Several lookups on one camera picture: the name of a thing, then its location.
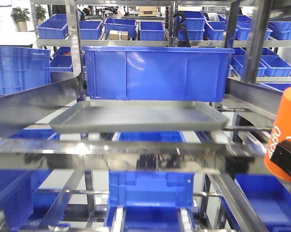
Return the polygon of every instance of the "reflective metal surface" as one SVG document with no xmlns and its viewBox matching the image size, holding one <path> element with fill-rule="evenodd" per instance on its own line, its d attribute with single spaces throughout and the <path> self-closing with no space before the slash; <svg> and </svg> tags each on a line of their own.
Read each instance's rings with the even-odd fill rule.
<svg viewBox="0 0 291 232">
<path fill-rule="evenodd" d="M 140 155 L 154 156 L 156 170 L 269 173 L 263 145 L 0 140 L 0 168 L 136 170 Z M 173 165 L 166 162 L 173 159 Z M 237 162 L 247 163 L 239 169 Z M 236 169 L 226 163 L 232 162 Z"/>
<path fill-rule="evenodd" d="M 79 97 L 75 78 L 0 97 L 0 137 L 9 137 Z"/>
<path fill-rule="evenodd" d="M 65 40 L 51 40 L 38 39 L 37 44 L 41 46 L 70 46 L 69 39 Z M 224 47 L 224 41 L 190 41 L 191 46 L 204 47 Z M 81 40 L 82 46 L 168 46 L 168 41 L 124 41 L 124 40 Z M 248 41 L 236 40 L 233 47 L 247 47 Z M 291 47 L 291 40 L 266 40 L 263 47 Z"/>
<path fill-rule="evenodd" d="M 78 102 L 50 121 L 58 133 L 113 131 L 216 131 L 228 117 L 205 102 Z"/>
<path fill-rule="evenodd" d="M 250 105 L 245 105 L 248 109 L 273 121 L 282 97 L 282 92 L 230 79 L 227 82 L 226 93 L 249 103 Z"/>
<path fill-rule="evenodd" d="M 61 220 L 62 215 L 72 197 L 72 193 L 66 190 L 75 190 L 83 176 L 84 172 L 81 170 L 75 170 L 71 177 L 68 179 L 67 183 L 62 188 L 60 194 L 57 196 L 56 200 L 53 202 L 51 208 L 44 215 L 38 228 L 42 229 L 44 227 L 55 227 Z"/>
</svg>

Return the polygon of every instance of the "stacked blue bins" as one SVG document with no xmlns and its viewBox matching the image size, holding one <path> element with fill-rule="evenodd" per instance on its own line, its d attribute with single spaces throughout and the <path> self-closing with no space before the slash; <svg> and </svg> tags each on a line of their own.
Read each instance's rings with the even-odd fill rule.
<svg viewBox="0 0 291 232">
<path fill-rule="evenodd" d="M 232 61 L 233 68 L 237 71 L 238 74 L 242 75 L 244 71 L 244 56 L 234 56 Z M 266 67 L 260 62 L 257 76 L 264 76 Z"/>
<path fill-rule="evenodd" d="M 65 39 L 68 35 L 67 16 L 56 14 L 37 26 L 40 39 Z"/>
<path fill-rule="evenodd" d="M 50 50 L 0 47 L 0 95 L 51 83 Z"/>
<path fill-rule="evenodd" d="M 205 22 L 205 34 L 210 40 L 222 40 L 225 22 Z"/>
<path fill-rule="evenodd" d="M 270 232 L 291 227 L 291 194 L 276 177 L 239 174 L 236 179 Z"/>
<path fill-rule="evenodd" d="M 161 22 L 140 22 L 140 39 L 163 41 L 165 27 Z"/>
<path fill-rule="evenodd" d="M 51 72 L 72 72 L 71 56 L 55 56 L 50 63 Z"/>
<path fill-rule="evenodd" d="M 79 25 L 82 40 L 99 40 L 102 32 L 101 21 L 80 21 Z"/>
<path fill-rule="evenodd" d="M 291 40 L 291 22 L 269 23 L 269 28 L 273 30 L 271 36 L 278 40 Z"/>
<path fill-rule="evenodd" d="M 186 25 L 188 39 L 191 41 L 202 40 L 204 33 L 204 24 L 206 20 L 204 15 L 201 12 L 196 11 L 182 11 L 182 12 L 186 16 L 186 20 L 183 22 L 183 24 Z M 184 30 L 180 29 L 178 31 L 178 38 L 181 41 L 185 40 Z"/>
<path fill-rule="evenodd" d="M 23 130 L 11 138 L 58 139 L 53 130 Z M 33 212 L 33 193 L 51 171 L 0 170 L 0 211 L 16 232 Z"/>
<path fill-rule="evenodd" d="M 248 40 L 249 31 L 250 31 L 250 23 L 247 22 L 238 22 L 236 26 L 236 39 L 237 40 Z M 267 29 L 265 34 L 265 39 L 268 40 L 272 30 Z"/>
<path fill-rule="evenodd" d="M 110 34 L 110 30 L 128 31 L 130 37 L 136 36 L 137 21 L 132 19 L 107 18 L 105 22 L 106 34 Z"/>
<path fill-rule="evenodd" d="M 260 86 L 283 92 L 291 87 L 291 83 L 260 83 Z"/>
<path fill-rule="evenodd" d="M 109 100 L 220 102 L 228 75 L 228 57 L 233 53 L 233 49 L 225 48 L 83 49 L 89 95 L 92 99 Z M 206 68 L 212 65 L 217 68 Z"/>
<path fill-rule="evenodd" d="M 261 62 L 266 67 L 267 76 L 291 75 L 291 65 L 279 56 L 261 56 Z"/>
<path fill-rule="evenodd" d="M 184 142 L 178 131 L 122 132 L 118 140 Z M 125 231 L 180 231 L 179 208 L 187 208 L 193 220 L 193 181 L 193 173 L 110 171 L 105 226 L 112 225 L 116 207 L 124 206 Z"/>
</svg>

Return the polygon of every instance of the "blue storage bin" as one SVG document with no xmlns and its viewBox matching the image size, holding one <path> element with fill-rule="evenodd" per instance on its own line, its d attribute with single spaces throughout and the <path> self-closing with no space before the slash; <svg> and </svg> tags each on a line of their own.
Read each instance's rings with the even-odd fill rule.
<svg viewBox="0 0 291 232">
<path fill-rule="evenodd" d="M 54 54 L 52 55 L 53 57 L 56 56 L 71 56 L 70 53 L 70 47 L 60 47 L 59 49 L 57 49 L 56 52 L 54 52 Z"/>
<path fill-rule="evenodd" d="M 239 14 L 237 17 L 238 22 L 245 22 L 245 23 L 251 23 L 251 18 L 247 15 Z"/>
<path fill-rule="evenodd" d="M 234 47 L 234 56 L 244 56 L 246 51 L 241 47 Z"/>
<path fill-rule="evenodd" d="M 64 21 L 67 21 L 67 15 L 66 14 L 54 14 L 52 15 L 49 20 L 64 20 Z"/>
<path fill-rule="evenodd" d="M 50 50 L 0 46 L 0 96 L 49 83 Z"/>
<path fill-rule="evenodd" d="M 273 232 L 291 232 L 291 227 L 275 227 Z"/>
<path fill-rule="evenodd" d="M 109 171 L 110 206 L 192 207 L 193 173 Z"/>
<path fill-rule="evenodd" d="M 185 47 L 89 46 L 83 50 L 92 99 L 204 102 L 222 100 L 228 57 L 233 53 L 233 49 Z"/>
<path fill-rule="evenodd" d="M 273 30 L 271 36 L 278 40 L 291 40 L 291 22 L 269 23 L 269 28 Z"/>
<path fill-rule="evenodd" d="M 225 31 L 225 22 L 206 22 L 205 33 L 211 40 L 222 40 Z"/>
<path fill-rule="evenodd" d="M 161 22 L 140 22 L 140 39 L 163 41 L 165 27 Z"/>
<path fill-rule="evenodd" d="M 185 142 L 181 131 L 121 132 L 118 141 Z"/>
<path fill-rule="evenodd" d="M 277 83 L 277 82 L 266 83 L 266 82 L 264 82 L 264 83 L 260 83 L 259 85 L 263 86 L 263 87 L 271 88 L 274 90 L 282 91 L 282 92 L 291 87 L 291 83 L 285 83 L 285 82 L 283 82 L 283 83 Z"/>
<path fill-rule="evenodd" d="M 72 72 L 71 56 L 55 56 L 50 63 L 51 72 Z"/>
<path fill-rule="evenodd" d="M 270 232 L 291 227 L 291 194 L 272 175 L 238 174 L 236 179 Z"/>
<path fill-rule="evenodd" d="M 79 25 L 82 40 L 99 40 L 102 32 L 101 21 L 80 21 Z"/>
<path fill-rule="evenodd" d="M 48 19 L 37 26 L 40 39 L 65 39 L 68 35 L 68 24 L 65 20 Z"/>
<path fill-rule="evenodd" d="M 131 37 L 136 36 L 137 21 L 132 19 L 107 18 L 105 22 L 106 34 L 110 34 L 110 30 L 128 31 Z"/>
<path fill-rule="evenodd" d="M 267 76 L 290 76 L 291 65 L 279 56 L 261 56 L 261 62 L 266 66 Z"/>
<path fill-rule="evenodd" d="M 236 39 L 237 40 L 248 40 L 249 38 L 249 31 L 250 31 L 250 23 L 238 22 L 236 26 Z M 266 30 L 265 39 L 268 40 L 270 34 L 273 31 L 270 29 Z"/>
<path fill-rule="evenodd" d="M 0 170 L 0 210 L 10 231 L 18 231 L 33 212 L 31 173 Z"/>
<path fill-rule="evenodd" d="M 195 40 L 203 40 L 203 33 L 204 33 L 204 29 L 203 30 L 187 30 L 187 34 L 188 34 L 188 39 L 190 41 L 195 41 Z M 185 40 L 185 31 L 184 30 L 179 30 L 178 31 L 178 38 L 181 41 Z"/>
<path fill-rule="evenodd" d="M 262 55 L 263 56 L 278 56 L 277 53 L 275 53 L 274 51 L 272 51 L 271 49 L 267 47 L 262 50 Z"/>
<path fill-rule="evenodd" d="M 186 20 L 183 22 L 187 30 L 202 30 L 205 24 L 205 17 L 197 11 L 181 11 L 185 14 Z"/>
<path fill-rule="evenodd" d="M 244 56 L 235 56 L 232 58 L 233 62 L 233 68 L 237 71 L 238 74 L 242 75 L 244 71 Z M 260 62 L 257 76 L 264 76 L 264 73 L 266 71 L 266 67 Z"/>
</svg>

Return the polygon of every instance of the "storage shelf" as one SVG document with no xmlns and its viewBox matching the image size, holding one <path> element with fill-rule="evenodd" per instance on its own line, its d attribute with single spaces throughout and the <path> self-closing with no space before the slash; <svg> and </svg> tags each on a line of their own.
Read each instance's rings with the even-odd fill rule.
<svg viewBox="0 0 291 232">
<path fill-rule="evenodd" d="M 35 4 L 48 4 L 48 5 L 64 5 L 65 0 L 32 0 Z M 93 5 L 93 6 L 105 6 L 113 5 L 117 6 L 169 6 L 171 0 L 76 0 L 79 5 Z M 229 6 L 230 0 L 182 0 L 178 1 L 180 5 L 193 5 L 193 6 Z"/>
<path fill-rule="evenodd" d="M 41 46 L 70 46 L 69 39 L 65 40 L 47 40 L 38 39 L 37 44 Z M 191 46 L 223 46 L 223 41 L 190 41 Z M 248 41 L 236 40 L 233 47 L 246 47 Z M 82 46 L 168 46 L 168 41 L 120 41 L 120 40 L 81 40 Z M 291 40 L 267 40 L 264 42 L 264 47 L 291 47 Z"/>
</svg>

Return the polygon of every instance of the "stainless steel rack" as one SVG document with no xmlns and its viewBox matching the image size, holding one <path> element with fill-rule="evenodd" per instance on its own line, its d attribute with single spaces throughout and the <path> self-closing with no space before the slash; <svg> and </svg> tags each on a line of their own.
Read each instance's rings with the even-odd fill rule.
<svg viewBox="0 0 291 232">
<path fill-rule="evenodd" d="M 85 181 L 87 189 L 76 190 L 79 181 L 85 171 L 92 169 L 134 170 L 135 158 L 140 154 L 177 154 L 177 168 L 157 169 L 157 171 L 192 171 L 205 173 L 202 192 L 194 193 L 201 199 L 200 211 L 194 212 L 198 232 L 225 232 L 226 221 L 229 222 L 230 231 L 265 232 L 267 231 L 261 219 L 254 212 L 247 197 L 239 189 L 232 175 L 235 173 L 259 173 L 267 174 L 263 157 L 265 144 L 269 139 L 269 129 L 272 127 L 282 93 L 255 85 L 256 67 L 259 64 L 262 47 L 291 47 L 291 41 L 264 41 L 267 22 L 270 17 L 291 16 L 290 1 L 259 0 L 255 4 L 258 11 L 254 15 L 253 25 L 256 30 L 249 41 L 234 41 L 237 10 L 240 1 L 149 1 L 149 0 L 32 0 L 35 4 L 65 4 L 68 13 L 69 38 L 65 40 L 41 40 L 40 45 L 71 46 L 73 58 L 74 78 L 56 82 L 47 86 L 31 89 L 0 98 L 0 169 L 75 169 L 65 186 L 59 190 L 59 195 L 51 209 L 41 221 L 24 225 L 23 232 L 68 231 L 68 232 L 102 232 L 104 230 L 92 229 L 93 223 L 103 220 L 106 205 L 95 204 L 93 196 L 107 194 L 94 190 L 91 175 L 86 172 Z M 226 95 L 221 103 L 214 104 L 219 111 L 234 112 L 239 119 L 231 127 L 222 131 L 208 132 L 206 138 L 200 140 L 206 143 L 200 144 L 164 144 L 164 143 L 120 143 L 101 140 L 91 142 L 63 141 L 35 141 L 5 139 L 17 131 L 35 125 L 39 119 L 55 112 L 58 109 L 83 96 L 83 76 L 81 65 L 81 46 L 83 45 L 170 45 L 166 42 L 141 42 L 141 41 L 85 41 L 79 39 L 76 4 L 89 5 L 162 5 L 170 6 L 175 12 L 180 5 L 218 5 L 230 6 L 228 17 L 228 32 L 225 42 L 222 41 L 195 41 L 193 46 L 223 46 L 223 47 L 247 47 L 247 66 L 242 81 L 229 79 Z M 240 120 L 246 120 L 249 126 L 241 125 Z M 228 138 L 223 131 L 232 131 L 233 140 Z M 118 159 L 125 161 L 125 166 L 116 165 Z M 244 169 L 230 170 L 226 168 L 230 164 L 237 167 L 238 162 L 245 160 Z M 211 184 L 216 193 L 210 192 Z M 282 182 L 291 193 L 291 184 Z M 54 192 L 53 189 L 43 190 L 46 193 Z M 70 205 L 69 200 L 73 194 L 87 195 L 88 205 Z M 207 216 L 208 199 L 218 197 L 221 199 L 220 208 L 213 225 Z M 87 223 L 86 228 L 59 228 L 57 222 L 66 210 L 66 220 L 79 220 Z M 1 225 L 5 224 L 5 217 L 1 217 Z"/>
</svg>

